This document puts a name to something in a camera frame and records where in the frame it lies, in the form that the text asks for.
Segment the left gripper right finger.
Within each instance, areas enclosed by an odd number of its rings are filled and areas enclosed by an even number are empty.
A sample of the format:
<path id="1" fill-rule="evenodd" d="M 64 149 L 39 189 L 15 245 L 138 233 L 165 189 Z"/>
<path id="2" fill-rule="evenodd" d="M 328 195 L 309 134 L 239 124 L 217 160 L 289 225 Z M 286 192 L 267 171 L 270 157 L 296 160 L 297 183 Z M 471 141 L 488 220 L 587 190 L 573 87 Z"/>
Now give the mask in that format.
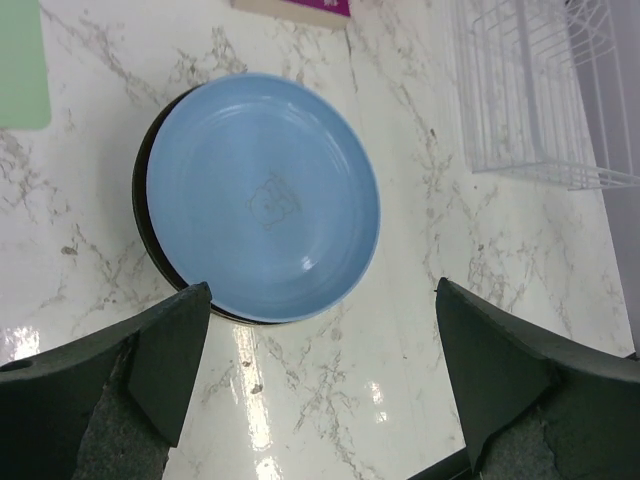
<path id="1" fill-rule="evenodd" d="M 469 479 L 636 479 L 639 363 L 441 278 L 436 319 Z"/>

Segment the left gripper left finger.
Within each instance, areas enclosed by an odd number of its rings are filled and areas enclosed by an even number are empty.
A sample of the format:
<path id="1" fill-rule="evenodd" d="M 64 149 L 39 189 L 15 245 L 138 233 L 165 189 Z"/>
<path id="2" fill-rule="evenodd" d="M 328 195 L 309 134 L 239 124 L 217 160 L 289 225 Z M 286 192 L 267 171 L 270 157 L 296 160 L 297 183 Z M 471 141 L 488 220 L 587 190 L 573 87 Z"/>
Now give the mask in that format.
<path id="1" fill-rule="evenodd" d="M 210 317 L 206 283 L 1 368 L 4 479 L 160 479 Z"/>

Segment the blue plate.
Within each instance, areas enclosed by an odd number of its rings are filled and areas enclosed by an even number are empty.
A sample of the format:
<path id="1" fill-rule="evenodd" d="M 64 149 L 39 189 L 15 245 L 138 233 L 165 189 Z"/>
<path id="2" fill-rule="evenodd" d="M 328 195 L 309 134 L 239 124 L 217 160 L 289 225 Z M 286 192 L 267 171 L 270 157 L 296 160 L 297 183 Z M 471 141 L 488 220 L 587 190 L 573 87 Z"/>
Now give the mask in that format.
<path id="1" fill-rule="evenodd" d="M 161 252 L 215 307 L 267 324 L 316 316 L 369 267 L 380 198 L 349 123 L 279 76 L 190 91 L 152 143 L 145 198 Z"/>

